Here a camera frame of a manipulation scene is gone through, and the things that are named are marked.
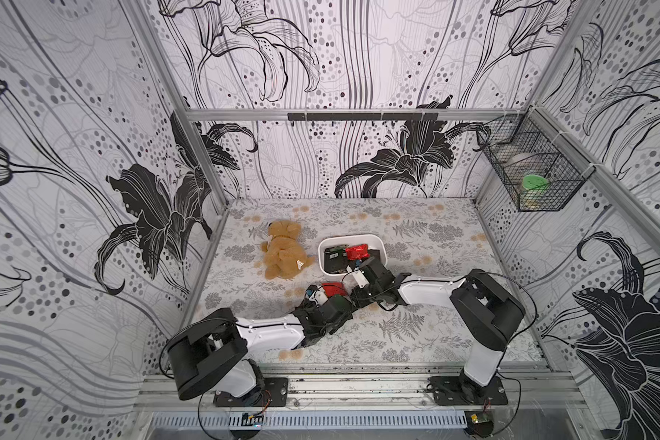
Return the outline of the red foil tea bag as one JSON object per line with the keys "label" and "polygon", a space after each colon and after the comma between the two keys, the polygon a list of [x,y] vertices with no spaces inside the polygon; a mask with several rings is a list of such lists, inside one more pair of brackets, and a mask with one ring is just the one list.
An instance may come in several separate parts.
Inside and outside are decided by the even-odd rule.
{"label": "red foil tea bag", "polygon": [[368,244],[360,244],[345,248],[345,255],[348,261],[365,260],[370,257]]}
{"label": "red foil tea bag", "polygon": [[341,282],[325,282],[322,284],[322,289],[327,298],[342,295],[347,296],[347,290]]}

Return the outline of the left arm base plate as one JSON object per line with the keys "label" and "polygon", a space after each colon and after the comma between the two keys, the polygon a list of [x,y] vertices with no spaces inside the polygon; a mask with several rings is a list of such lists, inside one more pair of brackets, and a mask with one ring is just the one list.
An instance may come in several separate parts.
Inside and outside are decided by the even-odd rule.
{"label": "left arm base plate", "polygon": [[265,378],[243,397],[234,397],[228,392],[216,392],[214,406],[219,408],[281,408],[287,403],[289,380],[286,377]]}

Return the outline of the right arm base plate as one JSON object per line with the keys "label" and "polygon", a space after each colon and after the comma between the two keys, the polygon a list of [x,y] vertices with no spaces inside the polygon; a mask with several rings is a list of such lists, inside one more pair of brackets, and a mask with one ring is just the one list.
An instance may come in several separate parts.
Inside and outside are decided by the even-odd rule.
{"label": "right arm base plate", "polygon": [[428,380],[426,391],[439,406],[490,407],[509,403],[502,380],[498,377],[493,377],[488,385],[480,386],[463,375],[436,376]]}

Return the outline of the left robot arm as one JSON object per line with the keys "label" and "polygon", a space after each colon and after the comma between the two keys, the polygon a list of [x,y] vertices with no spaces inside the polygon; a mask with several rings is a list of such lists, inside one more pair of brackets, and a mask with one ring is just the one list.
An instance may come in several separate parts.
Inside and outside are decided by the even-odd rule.
{"label": "left robot arm", "polygon": [[313,346],[335,334],[355,311],[345,295],[322,304],[305,298],[289,315],[273,319],[245,319],[219,309],[171,337],[164,348],[179,399],[220,391],[255,401],[264,379],[254,355]]}

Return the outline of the black tea bag pile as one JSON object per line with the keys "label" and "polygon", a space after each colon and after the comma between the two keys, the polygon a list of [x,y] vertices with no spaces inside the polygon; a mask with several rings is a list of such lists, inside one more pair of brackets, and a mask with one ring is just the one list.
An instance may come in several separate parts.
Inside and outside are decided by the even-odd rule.
{"label": "black tea bag pile", "polygon": [[328,274],[344,274],[347,272],[348,257],[346,245],[328,247],[324,250],[323,269]]}

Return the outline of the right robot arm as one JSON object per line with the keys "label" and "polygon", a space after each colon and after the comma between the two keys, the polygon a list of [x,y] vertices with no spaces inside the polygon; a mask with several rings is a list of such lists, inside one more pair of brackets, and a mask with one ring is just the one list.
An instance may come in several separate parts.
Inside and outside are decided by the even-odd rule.
{"label": "right robot arm", "polygon": [[368,304],[453,308],[473,338],[461,381],[477,389],[491,385],[525,317],[522,303],[496,281],[499,275],[483,269],[456,280],[408,272],[395,275],[371,257],[348,276],[356,283],[350,297],[359,308]]}

